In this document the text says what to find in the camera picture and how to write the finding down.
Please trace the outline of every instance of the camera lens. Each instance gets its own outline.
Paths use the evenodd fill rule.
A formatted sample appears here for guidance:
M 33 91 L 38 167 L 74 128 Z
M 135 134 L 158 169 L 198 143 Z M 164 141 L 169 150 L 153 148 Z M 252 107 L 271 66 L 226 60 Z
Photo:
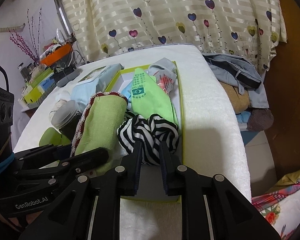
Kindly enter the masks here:
M 9 116 L 9 118 L 12 117 L 12 106 L 9 107 L 8 116 Z
M 3 121 L 4 119 L 6 119 L 6 115 L 7 115 L 7 107 L 6 107 L 6 104 L 2 104 L 2 106 L 1 106 L 1 111 L 0 111 L 1 121 Z

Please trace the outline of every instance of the green sock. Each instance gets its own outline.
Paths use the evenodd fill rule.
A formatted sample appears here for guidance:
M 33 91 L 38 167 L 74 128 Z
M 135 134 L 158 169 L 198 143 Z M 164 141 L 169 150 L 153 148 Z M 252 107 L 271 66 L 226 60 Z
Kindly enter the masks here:
M 145 119 L 152 114 L 158 114 L 167 121 L 178 124 L 169 96 L 154 80 L 155 78 L 153 79 L 143 69 L 135 69 L 131 88 L 133 111 Z
M 113 165 L 113 154 L 117 138 L 117 129 L 123 123 L 127 102 L 118 95 L 98 93 L 84 122 L 84 130 L 75 154 L 103 147 L 108 150 L 107 163 L 95 169 L 97 176 L 104 174 Z

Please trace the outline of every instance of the striped curtain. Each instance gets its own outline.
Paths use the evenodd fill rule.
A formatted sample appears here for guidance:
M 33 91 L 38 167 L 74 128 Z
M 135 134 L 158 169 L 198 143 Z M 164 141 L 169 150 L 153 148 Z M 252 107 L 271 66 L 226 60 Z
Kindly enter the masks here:
M 162 44 L 243 56 L 259 73 L 286 42 L 279 0 L 63 0 L 87 60 Z

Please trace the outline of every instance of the wooden cabinet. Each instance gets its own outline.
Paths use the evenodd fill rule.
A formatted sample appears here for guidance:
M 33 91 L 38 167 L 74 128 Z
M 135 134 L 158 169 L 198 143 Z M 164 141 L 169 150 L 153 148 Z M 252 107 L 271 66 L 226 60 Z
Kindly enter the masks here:
M 280 0 L 288 43 L 276 48 L 265 87 L 274 125 L 266 130 L 278 179 L 300 169 L 300 8 Z

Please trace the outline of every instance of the white bed sheet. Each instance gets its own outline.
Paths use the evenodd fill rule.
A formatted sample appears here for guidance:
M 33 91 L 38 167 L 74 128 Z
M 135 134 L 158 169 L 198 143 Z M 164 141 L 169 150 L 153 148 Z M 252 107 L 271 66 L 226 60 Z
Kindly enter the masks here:
M 225 175 L 251 201 L 250 174 L 244 145 L 231 103 L 200 51 L 191 45 L 161 46 L 124 53 L 81 67 L 79 77 L 56 88 L 24 129 L 14 152 L 37 147 L 51 127 L 49 112 L 55 96 L 97 67 L 121 63 L 125 68 L 166 57 L 178 66 L 184 115 L 184 164 L 199 174 Z M 121 199 L 120 239 L 181 239 L 181 205 Z

